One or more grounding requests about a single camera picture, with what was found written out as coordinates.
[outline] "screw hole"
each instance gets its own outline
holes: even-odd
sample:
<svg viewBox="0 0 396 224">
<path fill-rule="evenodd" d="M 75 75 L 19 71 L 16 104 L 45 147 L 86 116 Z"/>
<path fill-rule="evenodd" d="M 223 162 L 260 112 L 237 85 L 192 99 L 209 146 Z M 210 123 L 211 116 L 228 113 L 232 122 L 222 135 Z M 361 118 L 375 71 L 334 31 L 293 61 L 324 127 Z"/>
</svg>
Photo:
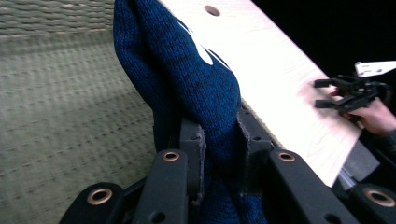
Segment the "screw hole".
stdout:
<svg viewBox="0 0 396 224">
<path fill-rule="evenodd" d="M 165 161 L 176 161 L 179 157 L 176 152 L 167 152 L 163 155 Z"/>
<path fill-rule="evenodd" d="M 112 195 L 113 191 L 111 189 L 94 189 L 88 195 L 87 202 L 92 205 L 99 205 L 106 203 Z"/>
<path fill-rule="evenodd" d="M 153 212 L 148 218 L 151 223 L 161 223 L 165 221 L 166 215 L 162 212 Z"/>
<path fill-rule="evenodd" d="M 196 135 L 190 136 L 190 140 L 197 140 L 197 139 L 199 139 L 199 136 L 196 136 Z"/>
<path fill-rule="evenodd" d="M 396 202 L 388 194 L 377 189 L 365 189 L 364 195 L 373 203 L 384 207 L 394 207 Z"/>
<path fill-rule="evenodd" d="M 220 12 L 215 7 L 205 6 L 205 10 L 206 10 L 207 13 L 209 13 L 212 16 L 219 16 L 220 15 Z"/>
<path fill-rule="evenodd" d="M 277 157 L 280 158 L 282 161 L 295 161 L 295 157 L 286 152 L 281 152 L 277 154 Z"/>
<path fill-rule="evenodd" d="M 326 219 L 327 222 L 332 223 L 332 224 L 341 224 L 340 218 L 333 214 L 326 214 L 324 216 L 324 219 Z"/>
</svg>

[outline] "human hand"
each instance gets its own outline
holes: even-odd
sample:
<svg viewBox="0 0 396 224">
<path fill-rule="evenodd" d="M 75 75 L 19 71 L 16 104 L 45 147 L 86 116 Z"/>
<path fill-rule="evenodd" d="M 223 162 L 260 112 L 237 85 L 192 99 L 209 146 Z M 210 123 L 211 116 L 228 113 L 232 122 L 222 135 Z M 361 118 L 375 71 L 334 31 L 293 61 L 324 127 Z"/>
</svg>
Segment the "human hand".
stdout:
<svg viewBox="0 0 396 224">
<path fill-rule="evenodd" d="M 351 119 L 353 115 L 361 117 L 360 122 L 364 128 L 375 135 L 384 136 L 396 130 L 396 117 L 377 97 L 366 107 L 356 109 L 343 116 L 346 119 Z"/>
</svg>

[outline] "plywood board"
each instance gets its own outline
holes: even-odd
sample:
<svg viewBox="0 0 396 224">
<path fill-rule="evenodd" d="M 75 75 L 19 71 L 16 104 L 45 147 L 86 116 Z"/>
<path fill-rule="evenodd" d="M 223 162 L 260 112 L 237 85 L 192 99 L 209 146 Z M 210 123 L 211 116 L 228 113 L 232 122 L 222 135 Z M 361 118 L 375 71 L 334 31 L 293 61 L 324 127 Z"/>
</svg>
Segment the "plywood board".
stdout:
<svg viewBox="0 0 396 224">
<path fill-rule="evenodd" d="M 283 148 L 302 156 L 331 186 L 360 130 L 335 110 L 313 107 L 330 89 L 325 74 L 248 0 L 162 0 L 235 73 L 244 101 Z M 215 8 L 218 16 L 213 16 Z"/>
</svg>

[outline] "green fabric surface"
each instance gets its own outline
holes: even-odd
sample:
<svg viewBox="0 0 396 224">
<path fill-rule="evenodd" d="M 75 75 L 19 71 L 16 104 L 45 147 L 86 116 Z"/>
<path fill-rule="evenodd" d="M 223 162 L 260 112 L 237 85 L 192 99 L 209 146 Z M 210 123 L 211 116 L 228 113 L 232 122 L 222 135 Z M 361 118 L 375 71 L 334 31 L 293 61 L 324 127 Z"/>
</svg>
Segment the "green fabric surface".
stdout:
<svg viewBox="0 0 396 224">
<path fill-rule="evenodd" d="M 0 0 L 0 39 L 111 30 L 113 0 Z"/>
<path fill-rule="evenodd" d="M 2 224 L 58 223 L 83 189 L 126 188 L 155 154 L 151 110 L 118 62 L 111 30 L 35 34 L 0 27 Z"/>
</svg>

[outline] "black clamp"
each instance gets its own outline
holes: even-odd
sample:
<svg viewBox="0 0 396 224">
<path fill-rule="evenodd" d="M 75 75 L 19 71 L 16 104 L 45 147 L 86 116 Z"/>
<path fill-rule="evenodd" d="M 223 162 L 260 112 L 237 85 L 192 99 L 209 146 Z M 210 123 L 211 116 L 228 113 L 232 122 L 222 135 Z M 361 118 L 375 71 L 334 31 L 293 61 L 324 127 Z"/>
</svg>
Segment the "black clamp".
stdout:
<svg viewBox="0 0 396 224">
<path fill-rule="evenodd" d="M 248 110 L 237 116 L 245 151 L 240 194 L 261 195 L 269 223 L 393 223 L 394 193 L 363 186 L 341 202 L 303 158 L 274 148 Z M 189 208 L 201 193 L 205 139 L 198 124 L 184 119 L 181 125 L 180 148 L 158 152 L 147 178 L 124 190 L 111 183 L 84 189 L 60 223 L 188 223 Z"/>
<path fill-rule="evenodd" d="M 370 104 L 375 97 L 379 97 L 379 88 L 384 88 L 386 96 L 383 101 L 386 102 L 391 94 L 391 87 L 385 83 L 372 82 L 367 77 L 347 77 L 338 76 L 329 79 L 318 79 L 314 82 L 314 88 L 326 88 L 330 85 L 335 86 L 338 95 L 343 99 L 334 100 L 316 100 L 316 108 L 334 108 L 341 114 L 347 114 L 353 110 Z"/>
</svg>

